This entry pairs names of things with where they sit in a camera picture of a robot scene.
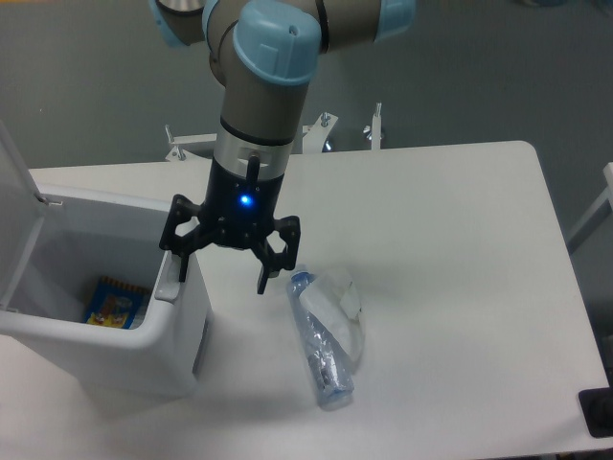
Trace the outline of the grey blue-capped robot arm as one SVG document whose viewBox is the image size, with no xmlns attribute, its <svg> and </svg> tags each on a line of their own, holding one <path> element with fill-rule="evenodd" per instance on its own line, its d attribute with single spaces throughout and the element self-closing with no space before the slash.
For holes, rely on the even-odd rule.
<svg viewBox="0 0 613 460">
<path fill-rule="evenodd" d="M 187 267 L 215 244 L 261 262 L 259 288 L 295 267 L 295 216 L 275 217 L 309 84 L 321 55 L 406 32 L 413 1 L 153 1 L 171 46 L 204 43 L 223 86 L 206 195 L 171 202 L 160 247 Z"/>
</svg>

